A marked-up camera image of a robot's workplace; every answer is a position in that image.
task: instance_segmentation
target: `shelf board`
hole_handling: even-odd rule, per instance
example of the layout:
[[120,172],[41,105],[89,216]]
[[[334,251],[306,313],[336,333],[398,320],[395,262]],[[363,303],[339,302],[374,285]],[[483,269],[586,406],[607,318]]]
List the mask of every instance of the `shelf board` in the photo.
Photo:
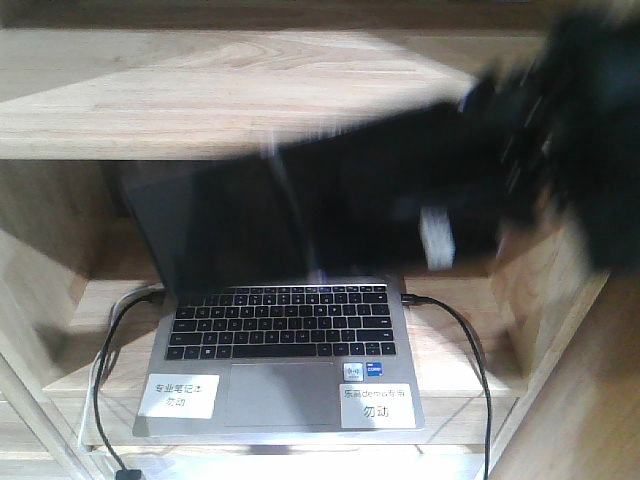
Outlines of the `shelf board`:
[[487,65],[530,57],[545,23],[527,4],[112,3],[37,2],[0,30],[0,158],[215,158],[313,137],[458,99]]

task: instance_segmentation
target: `cable plug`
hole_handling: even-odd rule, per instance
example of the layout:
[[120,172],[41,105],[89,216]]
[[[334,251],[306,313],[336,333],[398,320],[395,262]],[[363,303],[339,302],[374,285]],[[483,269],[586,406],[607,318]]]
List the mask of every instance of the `cable plug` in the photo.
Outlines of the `cable plug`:
[[144,480],[142,470],[118,470],[116,480]]
[[415,307],[417,305],[436,303],[431,297],[423,297],[420,295],[414,295],[413,293],[403,293],[401,295],[401,301],[402,305],[405,307]]

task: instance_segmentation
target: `laptop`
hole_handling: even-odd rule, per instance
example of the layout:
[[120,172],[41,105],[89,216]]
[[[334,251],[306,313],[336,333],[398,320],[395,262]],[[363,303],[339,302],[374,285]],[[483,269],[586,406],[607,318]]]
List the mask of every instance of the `laptop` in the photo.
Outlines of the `laptop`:
[[169,292],[135,436],[290,444],[424,426],[399,284],[369,274],[387,263],[376,249],[406,240],[349,218],[327,188],[336,166],[311,162],[305,179],[259,156],[127,165]]

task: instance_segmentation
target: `sticker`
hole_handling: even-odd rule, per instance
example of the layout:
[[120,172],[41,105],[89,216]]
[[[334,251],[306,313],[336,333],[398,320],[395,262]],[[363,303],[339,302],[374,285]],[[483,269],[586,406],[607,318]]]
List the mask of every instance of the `sticker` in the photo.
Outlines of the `sticker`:
[[382,363],[381,362],[367,362],[367,376],[379,377],[382,375]]
[[340,384],[342,428],[415,428],[408,383]]
[[139,415],[167,418],[211,418],[219,375],[149,375]]
[[364,370],[361,363],[345,363],[342,365],[345,382],[364,382]]

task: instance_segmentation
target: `wooden cabinet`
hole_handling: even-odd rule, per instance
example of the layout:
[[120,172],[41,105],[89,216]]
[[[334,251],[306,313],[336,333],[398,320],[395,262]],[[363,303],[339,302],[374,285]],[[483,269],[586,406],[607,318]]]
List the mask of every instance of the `wooden cabinet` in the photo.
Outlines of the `wooden cabinet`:
[[[89,368],[111,304],[157,281],[114,206],[113,161],[222,156],[459,96],[490,59],[530,56],[544,23],[531,5],[303,3],[36,3],[0,30],[10,66],[0,70],[0,390],[64,475],[111,475],[92,421],[82,440],[97,455],[76,446]],[[404,275],[407,291],[457,308],[483,342],[495,461],[606,275],[586,270],[568,217],[505,232],[497,259]],[[295,472],[321,458],[330,470],[355,455],[369,455],[372,471],[404,458],[416,476],[467,480],[479,469],[482,391],[463,333],[441,311],[407,315],[427,423],[418,446],[134,438],[157,320],[147,305],[126,318],[101,397],[113,444],[147,478],[207,462]]]

